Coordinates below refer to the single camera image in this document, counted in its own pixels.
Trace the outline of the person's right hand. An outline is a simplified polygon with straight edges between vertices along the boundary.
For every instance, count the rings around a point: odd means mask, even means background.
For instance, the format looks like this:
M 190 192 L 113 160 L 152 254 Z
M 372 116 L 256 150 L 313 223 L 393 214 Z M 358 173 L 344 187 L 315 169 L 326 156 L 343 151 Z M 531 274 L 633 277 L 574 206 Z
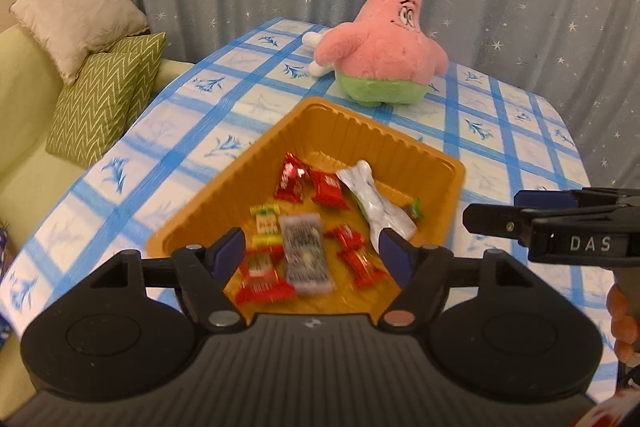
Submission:
M 634 344 L 639 339 L 639 322 L 629 312 L 629 299 L 614 284 L 606 297 L 606 309 L 611 315 L 611 333 L 615 338 L 614 352 L 618 361 L 631 365 L 636 351 Z

